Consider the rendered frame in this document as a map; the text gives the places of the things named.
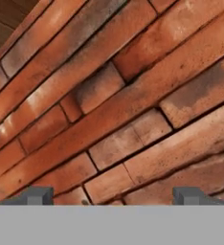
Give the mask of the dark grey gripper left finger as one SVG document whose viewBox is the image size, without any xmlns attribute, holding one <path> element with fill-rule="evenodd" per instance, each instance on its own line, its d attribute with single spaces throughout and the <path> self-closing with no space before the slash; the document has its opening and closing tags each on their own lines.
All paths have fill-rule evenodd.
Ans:
<svg viewBox="0 0 224 245">
<path fill-rule="evenodd" d="M 54 189 L 52 187 L 29 187 L 17 196 L 0 201 L 0 205 L 53 205 Z"/>
</svg>

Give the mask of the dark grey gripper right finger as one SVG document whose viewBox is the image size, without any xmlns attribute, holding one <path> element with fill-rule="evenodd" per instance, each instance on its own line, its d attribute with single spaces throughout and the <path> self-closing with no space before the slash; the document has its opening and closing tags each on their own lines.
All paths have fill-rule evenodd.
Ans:
<svg viewBox="0 0 224 245">
<path fill-rule="evenodd" d="M 224 205 L 224 201 L 205 194 L 197 187 L 175 187 L 172 189 L 173 205 Z"/>
</svg>

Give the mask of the brown wooden cupboard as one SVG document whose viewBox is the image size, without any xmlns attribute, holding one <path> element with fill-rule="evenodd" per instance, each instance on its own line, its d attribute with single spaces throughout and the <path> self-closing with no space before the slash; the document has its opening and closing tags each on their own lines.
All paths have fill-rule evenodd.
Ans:
<svg viewBox="0 0 224 245">
<path fill-rule="evenodd" d="M 0 47 L 39 0 L 0 0 Z"/>
</svg>

